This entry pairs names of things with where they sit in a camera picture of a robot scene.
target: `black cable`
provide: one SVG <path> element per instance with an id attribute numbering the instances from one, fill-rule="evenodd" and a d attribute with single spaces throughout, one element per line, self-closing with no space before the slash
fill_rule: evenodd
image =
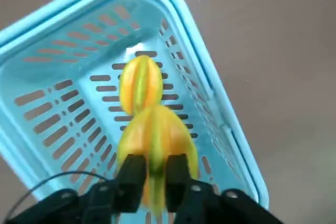
<path id="1" fill-rule="evenodd" d="M 26 192 L 15 204 L 14 206 L 8 211 L 5 219 L 3 220 L 2 224 L 6 224 L 7 221 L 9 221 L 9 218 L 12 216 L 12 214 L 15 212 L 15 210 L 22 204 L 23 201 L 25 201 L 25 199 L 28 198 L 28 196 L 30 194 L 32 194 L 36 189 L 38 189 L 39 187 L 41 187 L 42 185 L 44 185 L 45 183 L 47 183 L 48 181 L 54 179 L 54 178 L 58 178 L 58 177 L 61 177 L 61 176 L 65 176 L 65 175 L 69 175 L 69 174 L 86 174 L 86 175 L 89 175 L 89 176 L 93 176 L 93 177 L 96 177 L 96 178 L 100 178 L 100 179 L 103 179 L 103 180 L 108 180 L 107 178 L 103 177 L 103 176 L 100 176 L 98 174 L 94 174 L 94 173 L 91 173 L 91 172 L 84 172 L 84 171 L 73 171 L 73 172 L 64 172 L 64 173 L 59 173 L 59 174 L 56 174 L 54 176 L 51 176 L 49 178 L 46 178 L 44 180 L 42 180 L 40 183 L 38 183 L 36 186 L 34 186 L 32 189 L 30 189 L 28 192 Z"/>

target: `blue plastic basket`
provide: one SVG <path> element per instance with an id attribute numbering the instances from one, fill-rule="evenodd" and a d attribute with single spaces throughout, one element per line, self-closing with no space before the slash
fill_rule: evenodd
<path id="1" fill-rule="evenodd" d="M 242 189 L 267 208 L 262 176 L 183 0 L 55 0 L 0 33 L 0 145 L 15 173 L 29 188 L 66 170 L 112 178 L 131 120 L 120 108 L 119 75 L 144 51 L 161 68 L 162 104 L 195 140 L 200 180 Z M 95 182 L 61 177 L 35 196 L 83 193 Z"/>

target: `floor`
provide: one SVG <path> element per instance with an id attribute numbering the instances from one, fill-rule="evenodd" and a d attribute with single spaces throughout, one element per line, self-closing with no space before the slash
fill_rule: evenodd
<path id="1" fill-rule="evenodd" d="M 50 0 L 0 0 L 0 28 Z M 285 223 L 335 223 L 334 0 L 186 0 Z M 0 216 L 25 191 L 1 161 Z"/>

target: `basket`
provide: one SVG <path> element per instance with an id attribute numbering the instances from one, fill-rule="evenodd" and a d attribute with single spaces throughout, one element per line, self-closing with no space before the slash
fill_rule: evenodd
<path id="1" fill-rule="evenodd" d="M 183 0 L 55 0 L 0 33 L 0 150 L 18 177 L 28 188 L 67 170 L 113 178 L 132 119 L 120 107 L 119 76 L 142 54 L 161 68 L 161 103 L 190 130 L 199 179 L 267 208 L 262 176 Z M 60 177 L 35 196 L 65 187 L 82 194 L 96 182 Z M 139 218 L 151 216 L 141 208 L 120 221 Z M 157 221 L 171 220 L 164 213 Z"/>

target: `robotic arm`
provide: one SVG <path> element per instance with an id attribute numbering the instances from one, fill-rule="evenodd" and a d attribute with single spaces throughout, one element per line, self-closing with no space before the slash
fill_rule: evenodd
<path id="1" fill-rule="evenodd" d="M 98 182 L 82 196 L 59 190 L 4 223 L 110 224 L 113 216 L 137 211 L 145 179 L 145 158 L 128 155 L 116 179 Z M 168 159 L 166 206 L 176 213 L 175 224 L 282 224 L 240 190 L 217 195 L 210 184 L 191 179 L 185 155 Z"/>

